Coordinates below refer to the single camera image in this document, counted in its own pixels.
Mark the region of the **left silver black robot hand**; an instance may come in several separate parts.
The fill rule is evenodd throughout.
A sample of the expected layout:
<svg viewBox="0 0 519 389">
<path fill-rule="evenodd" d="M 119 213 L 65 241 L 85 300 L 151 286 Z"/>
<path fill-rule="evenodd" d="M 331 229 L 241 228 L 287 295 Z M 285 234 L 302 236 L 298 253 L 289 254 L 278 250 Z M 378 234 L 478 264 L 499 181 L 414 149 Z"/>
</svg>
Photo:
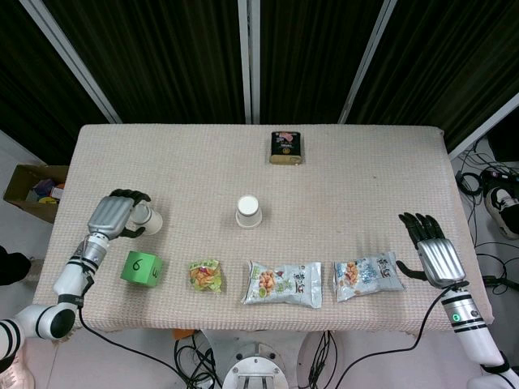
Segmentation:
<svg viewBox="0 0 519 389">
<path fill-rule="evenodd" d="M 131 213 L 141 202 L 150 202 L 148 194 L 138 190 L 116 189 L 105 196 L 97 205 L 96 210 L 88 221 L 90 233 L 100 233 L 109 241 L 118 237 L 140 237 L 145 227 L 130 230 L 126 227 Z"/>
</svg>

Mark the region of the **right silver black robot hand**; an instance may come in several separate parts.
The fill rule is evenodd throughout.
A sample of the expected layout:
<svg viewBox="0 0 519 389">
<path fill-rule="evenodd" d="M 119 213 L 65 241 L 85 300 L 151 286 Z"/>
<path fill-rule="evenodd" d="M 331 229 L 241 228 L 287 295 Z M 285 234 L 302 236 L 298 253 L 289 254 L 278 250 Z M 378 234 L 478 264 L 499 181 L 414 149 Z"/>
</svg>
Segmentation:
<svg viewBox="0 0 519 389">
<path fill-rule="evenodd" d="M 453 244 L 444 236 L 435 218 L 408 212 L 399 214 L 398 217 L 405 225 L 422 264 L 422 270 L 415 271 L 409 269 L 401 260 L 397 260 L 397 267 L 405 276 L 428 281 L 438 289 L 459 284 L 466 278 Z"/>
</svg>

